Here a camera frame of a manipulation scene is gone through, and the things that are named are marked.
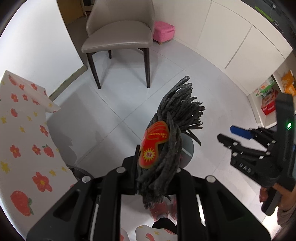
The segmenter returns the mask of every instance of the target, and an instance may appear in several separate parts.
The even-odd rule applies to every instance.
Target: metal screw
[[[90,180],[91,180],[91,177],[90,177],[90,176],[84,176],[84,177],[81,179],[81,181],[82,181],[83,183],[88,183]]]
[[[124,167],[118,167],[117,169],[116,169],[116,172],[117,173],[124,173],[126,171],[126,169],[124,168]]]
[[[209,183],[214,183],[216,181],[216,178],[214,176],[207,176],[206,179]]]

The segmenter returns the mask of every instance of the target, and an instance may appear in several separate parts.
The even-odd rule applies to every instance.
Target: pink ottoman
[[[161,45],[163,42],[172,40],[175,34],[175,26],[162,21],[155,21],[153,39]]]

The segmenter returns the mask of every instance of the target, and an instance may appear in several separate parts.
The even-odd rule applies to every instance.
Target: stool leg
[[[150,59],[149,59],[149,48],[143,49],[144,52],[144,63],[145,63],[145,74],[147,88],[150,88]]]
[[[96,81],[96,84],[97,84],[98,88],[101,89],[101,85],[100,85],[100,82],[99,82],[98,74],[96,73],[96,67],[94,65],[94,60],[92,58],[92,54],[93,53],[87,53],[86,56],[87,56],[87,59],[89,60],[89,66],[90,66],[91,71],[93,73],[94,80]]]

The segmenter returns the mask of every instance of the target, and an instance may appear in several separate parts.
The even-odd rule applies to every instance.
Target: red label
[[[168,126],[164,121],[158,121],[144,133],[141,143],[139,165],[149,169],[158,159],[158,145],[168,141]]]

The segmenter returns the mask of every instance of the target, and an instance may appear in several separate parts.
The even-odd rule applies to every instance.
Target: mop strand
[[[194,102],[197,97],[191,97],[192,83],[185,84],[188,80],[189,76],[185,76],[163,97],[157,113],[147,127],[148,129],[154,123],[164,121],[169,134],[168,141],[158,145],[158,158],[150,168],[142,168],[139,162],[137,164],[137,190],[143,197],[145,208],[153,208],[154,203],[162,202],[166,195],[180,162],[181,133],[201,145],[191,130],[202,129],[200,117],[205,107],[201,106],[201,102]]]

